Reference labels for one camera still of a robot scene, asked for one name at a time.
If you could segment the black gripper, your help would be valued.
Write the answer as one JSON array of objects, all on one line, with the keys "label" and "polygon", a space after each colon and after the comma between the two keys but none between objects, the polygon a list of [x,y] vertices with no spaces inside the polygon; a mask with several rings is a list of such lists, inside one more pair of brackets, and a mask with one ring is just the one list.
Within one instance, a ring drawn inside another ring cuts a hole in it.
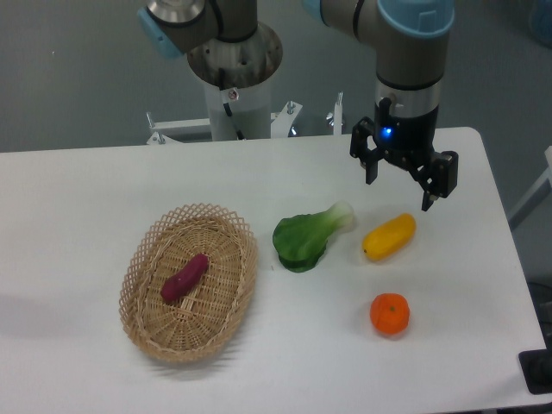
[{"label": "black gripper", "polygon": [[[352,129],[349,154],[358,159],[365,170],[365,180],[371,185],[378,177],[378,163],[384,158],[389,164],[411,172],[423,189],[422,211],[428,211],[439,198],[447,198],[458,180],[458,153],[435,152],[433,139],[439,107],[416,117],[392,114],[392,100],[382,98],[375,105],[375,124],[362,117]],[[374,138],[376,148],[368,141]]]}]

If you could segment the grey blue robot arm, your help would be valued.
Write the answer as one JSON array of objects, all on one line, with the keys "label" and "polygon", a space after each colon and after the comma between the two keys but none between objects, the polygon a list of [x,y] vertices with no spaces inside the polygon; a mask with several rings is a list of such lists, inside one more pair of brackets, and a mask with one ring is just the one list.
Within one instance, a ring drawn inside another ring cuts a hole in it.
[{"label": "grey blue robot arm", "polygon": [[[350,154],[372,183],[381,160],[407,171],[423,189],[424,210],[456,187],[458,156],[433,147],[442,76],[455,19],[451,1],[307,1],[322,24],[376,54],[374,115],[353,128]],[[212,91],[217,141],[267,137],[269,113],[244,97],[278,70],[279,37],[254,1],[149,1],[138,10],[149,40],[167,57],[185,56]]]}]

